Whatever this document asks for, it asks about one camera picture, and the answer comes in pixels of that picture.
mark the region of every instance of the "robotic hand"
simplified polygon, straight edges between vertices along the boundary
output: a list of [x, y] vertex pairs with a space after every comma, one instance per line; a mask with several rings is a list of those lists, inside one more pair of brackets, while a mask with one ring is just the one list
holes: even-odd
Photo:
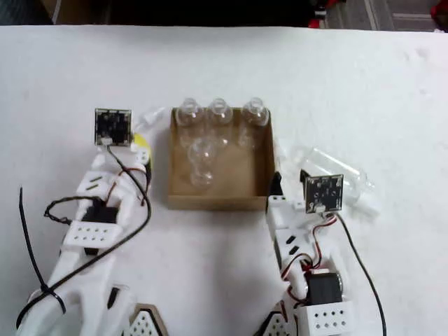
[[267, 223], [281, 278], [289, 282], [289, 286], [261, 325], [257, 336], [326, 336], [354, 330], [349, 275], [337, 244], [326, 236], [326, 228], [338, 220], [343, 224], [350, 245], [369, 279], [379, 305], [383, 335], [386, 334], [384, 314], [375, 287], [359, 259], [344, 221], [333, 213], [342, 204], [343, 183], [338, 181], [340, 178], [302, 176], [305, 199], [293, 202], [283, 196], [281, 177], [276, 173], [267, 200]]
[[[135, 294], [111, 276], [117, 257], [109, 252], [131, 239], [151, 216], [146, 196], [151, 149], [135, 134], [131, 146], [115, 147], [114, 152], [99, 147], [76, 196], [55, 201], [45, 211], [50, 219], [69, 224], [69, 230], [48, 286], [34, 292], [19, 315], [17, 335], [167, 334], [157, 309], [137, 304]], [[50, 213], [54, 205], [68, 200], [79, 201], [74, 220]], [[144, 211], [148, 213], [143, 225], [130, 229], [132, 219], [140, 214], [143, 218]]]

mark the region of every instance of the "wire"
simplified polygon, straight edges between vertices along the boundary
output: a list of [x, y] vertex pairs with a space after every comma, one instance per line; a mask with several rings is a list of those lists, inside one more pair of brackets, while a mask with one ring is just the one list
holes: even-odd
[[51, 219], [52, 221], [58, 222], [58, 223], [62, 223], [62, 224], [67, 224], [70, 225], [72, 220], [68, 219], [67, 217], [62, 217], [62, 218], [58, 218], [54, 215], [52, 215], [50, 213], [50, 210], [59, 203], [65, 203], [65, 202], [69, 202], [69, 201], [74, 201], [74, 200], [91, 200], [94, 203], [98, 202], [100, 204], [104, 204], [104, 201], [99, 198], [98, 196], [72, 196], [72, 197], [64, 197], [61, 199], [58, 199], [57, 201], [53, 201], [50, 203], [50, 205], [47, 206], [47, 209], [45, 209], [45, 212], [43, 213], [44, 217], [49, 217], [49, 219]]
[[321, 251], [321, 247], [319, 246], [319, 242], [316, 238], [316, 231], [320, 228], [325, 228], [327, 226], [333, 225], [334, 223], [337, 222], [337, 219], [335, 217], [335, 215], [331, 214], [331, 216], [328, 218], [328, 221], [324, 224], [320, 224], [320, 225], [316, 225], [313, 229], [313, 237], [314, 237], [314, 244], [316, 245], [316, 250], [317, 250], [317, 254], [318, 254], [318, 260], [317, 263], [315, 265], [313, 265], [311, 268], [318, 268], [319, 266], [321, 266], [321, 262], [322, 262], [322, 251]]
[[381, 301], [379, 299], [379, 295], [378, 295], [377, 289], [375, 288], [375, 285], [373, 284], [373, 281], [370, 278], [369, 272], [367, 271], [367, 269], [365, 268], [363, 262], [361, 261], [361, 258], [360, 258], [359, 254], [358, 254], [358, 252], [357, 252], [357, 250], [356, 250], [356, 248], [354, 246], [353, 240], [351, 240], [351, 235], [349, 233], [349, 229], [347, 229], [347, 225], [345, 224], [345, 222], [342, 219], [341, 215], [336, 213], [336, 217], [341, 222], [342, 227], [344, 228], [345, 234], [347, 235], [347, 239], [349, 240], [351, 249], [353, 250], [353, 253], [355, 253], [356, 259], [357, 259], [359, 265], [361, 266], [361, 268], [363, 269], [365, 277], [369, 281], [370, 287], [372, 288], [373, 295], [375, 296], [375, 300], [377, 301], [379, 315], [381, 316], [381, 325], [382, 325], [382, 328], [383, 328], [383, 336], [386, 336], [386, 319], [384, 317], [383, 306], [382, 306]]
[[19, 195], [19, 212], [20, 212], [20, 220], [22, 221], [22, 228], [23, 228], [23, 235], [25, 236], [25, 241], [27, 243], [27, 249], [29, 254], [29, 259], [31, 259], [31, 264], [33, 265], [34, 271], [37, 275], [37, 278], [39, 282], [41, 283], [41, 291], [42, 293], [49, 293], [52, 296], [55, 297], [55, 299], [59, 302], [59, 305], [61, 306], [62, 313], [65, 314], [65, 304], [64, 301], [59, 297], [58, 294], [56, 294], [53, 290], [50, 290], [43, 280], [41, 271], [39, 271], [39, 268], [37, 267], [36, 259], [34, 258], [33, 248], [31, 247], [31, 242], [29, 240], [29, 234], [28, 234], [28, 227], [27, 227], [27, 220], [25, 219], [25, 211], [23, 210], [23, 189], [20, 187], [20, 195]]
[[[144, 170], [142, 170], [142, 169], [139, 169], [139, 168], [128, 168], [127, 170], [129, 170], [129, 171], [133, 171], [133, 172], [142, 172], [143, 174], [146, 175], [146, 172], [145, 172]], [[117, 176], [117, 177], [120, 177], [121, 174], [123, 174], [124, 172], [125, 172], [124, 170], [120, 171], [120, 173], [118, 173], [118, 176]], [[111, 188], [109, 189], [109, 192], [107, 193], [106, 199], [104, 200], [104, 202], [105, 202], [106, 204], [109, 203], [109, 199], [111, 198], [112, 191], [113, 191], [113, 189], [114, 189], [116, 186], [117, 186], [117, 181], [114, 181], [113, 184], [112, 184], [112, 186], [111, 186]], [[145, 189], [145, 193], [148, 192], [148, 187], [149, 187], [149, 181], [148, 181], [148, 177], [146, 177], [146, 189]]]
[[291, 299], [293, 299], [294, 301], [296, 301], [300, 305], [303, 305], [303, 304], [305, 304], [307, 302], [306, 299], [305, 300], [301, 300], [301, 299], [299, 299], [297, 296], [295, 296], [293, 294], [293, 287], [291, 285], [288, 287], [288, 290], [286, 292], [290, 296]]
[[[133, 238], [135, 235], [137, 235], [140, 231], [143, 230], [143, 228], [148, 224], [149, 220], [151, 219], [151, 202], [149, 201], [149, 198], [147, 196], [147, 194], [145, 193], [144, 188], [141, 186], [141, 184], [137, 181], [137, 179], [134, 177], [134, 175], [132, 175], [132, 173], [129, 171], [128, 168], [126, 168], [124, 166], [124, 164], [120, 161], [120, 159], [118, 159], [118, 157], [116, 157], [116, 155], [114, 153], [112, 153], [112, 150], [109, 146], [107, 146], [107, 151], [112, 155], [112, 157], [115, 159], [115, 161], [120, 165], [121, 169], [133, 180], [133, 182], [135, 183], [135, 185], [137, 186], [137, 188], [140, 190], [140, 192], [143, 195], [143, 198], [146, 202], [146, 206], [148, 208], [148, 213], [146, 215], [146, 219], [145, 221], [140, 224], [140, 226], [135, 229], [134, 231], [132, 231], [131, 233], [129, 233], [125, 238], [121, 239], [119, 242], [117, 242], [115, 245], [111, 246], [110, 248], [108, 248], [107, 250], [105, 250], [103, 253], [97, 255], [96, 257], [94, 257], [93, 259], [87, 261], [84, 265], [78, 267], [77, 269], [75, 269], [74, 271], [72, 271], [71, 273], [68, 273], [66, 276], [64, 276], [62, 279], [60, 279], [58, 282], [54, 283], [51, 287], [49, 287], [49, 291], [54, 291], [56, 288], [60, 287], [62, 284], [65, 284], [68, 280], [70, 280], [71, 278], [73, 278], [75, 275], [77, 275], [79, 272], [82, 272], [83, 270], [85, 270], [87, 267], [92, 266], [93, 264], [95, 264], [97, 261], [101, 260], [102, 258], [104, 258], [105, 256], [107, 256], [110, 252], [113, 252], [114, 250], [116, 250], [118, 247], [122, 246], [125, 242], [129, 241], [131, 238]], [[23, 317], [25, 316], [25, 314], [37, 303], [40, 302], [43, 298], [45, 298], [47, 295], [49, 294], [49, 292], [43, 292], [42, 294], [40, 294], [38, 297], [35, 297], [33, 300], [29, 301], [25, 307], [22, 309], [22, 311], [19, 313], [19, 316], [17, 317], [17, 321], [15, 323], [15, 327], [18, 329]]]
[[288, 277], [289, 271], [291, 269], [291, 265], [295, 262], [295, 260], [299, 257], [306, 257], [308, 258], [308, 262], [310, 265], [313, 265], [313, 259], [309, 256], [309, 254], [307, 253], [299, 253], [297, 254], [293, 259], [291, 259], [291, 261], [288, 263], [288, 265], [285, 267], [285, 269], [283, 270], [283, 272], [281, 273], [281, 279], [282, 280], [286, 280], [286, 278]]

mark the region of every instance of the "black cable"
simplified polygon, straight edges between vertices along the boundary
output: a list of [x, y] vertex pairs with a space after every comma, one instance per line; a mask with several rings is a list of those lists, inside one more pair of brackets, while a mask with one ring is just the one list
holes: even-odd
[[382, 328], [383, 328], [383, 336], [386, 336], [386, 319], [384, 318], [383, 306], [381, 304], [381, 301], [379, 300], [378, 292], [377, 292], [377, 290], [375, 288], [375, 285], [373, 284], [372, 279], [370, 278], [369, 272], [367, 271], [367, 269], [365, 268], [363, 262], [361, 261], [361, 258], [359, 257], [359, 254], [358, 254], [358, 252], [357, 252], [357, 250], [356, 250], [356, 248], [355, 248], [355, 246], [353, 244], [353, 240], [351, 240], [351, 235], [349, 233], [349, 229], [347, 229], [347, 225], [345, 224], [345, 222], [342, 219], [341, 215], [336, 213], [336, 217], [337, 217], [337, 219], [339, 219], [339, 221], [341, 222], [342, 226], [344, 227], [344, 231], [345, 231], [345, 234], [347, 235], [347, 239], [349, 240], [351, 249], [353, 250], [353, 253], [355, 253], [356, 259], [358, 260], [359, 265], [363, 269], [365, 277], [369, 281], [370, 287], [372, 288], [373, 295], [375, 295], [375, 300], [377, 301], [379, 315], [381, 316], [381, 324], [382, 324]]
[[61, 306], [62, 313], [65, 314], [66, 309], [65, 309], [64, 301], [62, 301], [62, 299], [59, 297], [59, 295], [56, 294], [53, 290], [49, 289], [49, 287], [43, 280], [41, 271], [39, 271], [39, 268], [37, 267], [37, 262], [36, 262], [36, 259], [34, 258], [33, 248], [31, 247], [31, 242], [29, 240], [27, 220], [25, 219], [25, 211], [23, 210], [23, 189], [22, 189], [22, 187], [20, 187], [20, 195], [19, 195], [19, 212], [20, 212], [20, 220], [22, 221], [23, 235], [25, 236], [25, 241], [27, 243], [29, 259], [31, 259], [31, 264], [33, 265], [33, 268], [37, 275], [37, 278], [39, 279], [39, 282], [41, 283], [41, 291], [42, 291], [42, 293], [49, 293], [52, 296], [54, 296], [55, 299], [59, 302], [59, 305]]
[[104, 201], [99, 198], [98, 196], [71, 196], [71, 197], [64, 197], [61, 199], [58, 199], [57, 201], [53, 201], [50, 203], [50, 205], [47, 206], [47, 209], [45, 209], [45, 212], [43, 213], [44, 217], [49, 217], [52, 221], [62, 223], [62, 224], [71, 224], [71, 219], [68, 219], [67, 217], [58, 218], [50, 213], [50, 210], [59, 203], [65, 203], [68, 201], [74, 201], [74, 200], [91, 200], [93, 201], [93, 205], [95, 206], [95, 203], [98, 204], [104, 204]]
[[[78, 267], [77, 269], [75, 269], [74, 271], [72, 271], [71, 273], [68, 273], [66, 276], [64, 276], [62, 279], [60, 279], [58, 282], [56, 282], [55, 284], [53, 284], [51, 287], [49, 287], [50, 291], [54, 291], [56, 288], [60, 287], [62, 284], [64, 284], [65, 282], [67, 282], [68, 280], [70, 280], [71, 278], [73, 278], [75, 275], [77, 275], [79, 272], [82, 272], [83, 270], [85, 270], [87, 267], [95, 264], [98, 260], [101, 260], [103, 257], [107, 256], [110, 252], [116, 250], [118, 247], [122, 246], [125, 242], [129, 241], [131, 238], [133, 238], [136, 234], [138, 234], [145, 226], [146, 224], [148, 224], [149, 220], [151, 219], [151, 203], [149, 202], [148, 196], [145, 193], [144, 188], [141, 186], [141, 184], [137, 181], [137, 179], [134, 177], [134, 175], [132, 175], [132, 173], [129, 171], [128, 168], [126, 168], [126, 166], [120, 161], [120, 159], [118, 159], [118, 157], [116, 157], [115, 154], [112, 153], [111, 149], [109, 146], [107, 146], [107, 151], [113, 156], [113, 158], [115, 159], [115, 161], [120, 165], [121, 169], [125, 171], [125, 173], [133, 180], [133, 182], [135, 183], [135, 185], [137, 186], [137, 188], [140, 190], [141, 194], [143, 195], [145, 202], [146, 202], [146, 206], [148, 208], [148, 213], [146, 216], [145, 221], [137, 228], [135, 229], [133, 232], [129, 233], [125, 238], [121, 239], [118, 243], [116, 243], [115, 245], [111, 246], [110, 248], [108, 248], [107, 250], [105, 250], [105, 252], [97, 255], [96, 257], [94, 257], [93, 259], [89, 260], [88, 262], [86, 262], [84, 265]], [[45, 298], [48, 295], [48, 292], [44, 292], [42, 294], [40, 294], [38, 297], [35, 297], [33, 300], [29, 301], [27, 303], [27, 305], [22, 309], [22, 311], [19, 313], [19, 316], [17, 317], [17, 321], [15, 322], [15, 327], [18, 329], [23, 317], [25, 316], [25, 314], [37, 303], [40, 302], [43, 298]]]

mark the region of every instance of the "yellow part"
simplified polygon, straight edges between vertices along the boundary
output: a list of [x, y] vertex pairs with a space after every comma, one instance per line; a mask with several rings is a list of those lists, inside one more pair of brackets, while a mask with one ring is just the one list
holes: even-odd
[[148, 150], [148, 157], [151, 162], [151, 165], [153, 163], [153, 151], [151, 150], [151, 147], [149, 146], [148, 142], [143, 138], [143, 136], [139, 133], [134, 133], [134, 144], [136, 144], [138, 147], [143, 147]]

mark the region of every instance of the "glass bottle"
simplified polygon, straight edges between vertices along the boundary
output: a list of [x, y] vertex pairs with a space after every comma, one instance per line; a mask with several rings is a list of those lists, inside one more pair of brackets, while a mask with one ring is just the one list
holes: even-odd
[[179, 142], [188, 148], [194, 139], [203, 137], [205, 130], [204, 109], [193, 99], [186, 98], [176, 110], [176, 124]]
[[311, 176], [343, 174], [343, 202], [370, 216], [379, 213], [379, 205], [374, 195], [375, 185], [369, 181], [364, 171], [353, 168], [317, 148], [305, 154], [300, 166]]
[[241, 111], [238, 144], [241, 147], [257, 149], [265, 136], [270, 113], [260, 98], [252, 98]]
[[232, 140], [232, 126], [232, 109], [224, 99], [214, 99], [207, 111], [207, 128], [219, 148], [226, 147]]
[[190, 181], [197, 189], [207, 189], [213, 183], [217, 146], [214, 138], [195, 139], [188, 149], [191, 164]]

